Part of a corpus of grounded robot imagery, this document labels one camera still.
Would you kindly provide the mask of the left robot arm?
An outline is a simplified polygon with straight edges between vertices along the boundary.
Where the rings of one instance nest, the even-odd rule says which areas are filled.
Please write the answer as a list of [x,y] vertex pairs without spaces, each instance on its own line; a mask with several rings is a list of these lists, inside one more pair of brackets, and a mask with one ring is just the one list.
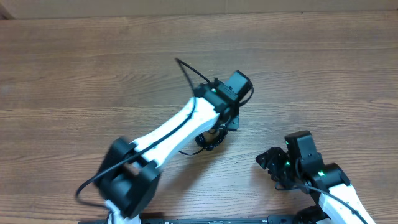
[[198,135],[211,129],[238,129],[239,108],[250,79],[235,71],[222,82],[201,84],[172,118],[133,141],[120,137],[110,145],[94,181],[109,209],[107,223],[140,223],[140,213],[153,199],[164,165]]

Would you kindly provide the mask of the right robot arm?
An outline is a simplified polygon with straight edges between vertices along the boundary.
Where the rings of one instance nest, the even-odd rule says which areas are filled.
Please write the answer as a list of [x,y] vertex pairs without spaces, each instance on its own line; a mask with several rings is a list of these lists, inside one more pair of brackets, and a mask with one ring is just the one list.
[[270,216],[269,223],[374,223],[341,167],[324,163],[310,131],[284,139],[286,151],[272,147],[256,156],[256,162],[270,175],[276,190],[301,190],[315,204],[295,215]]

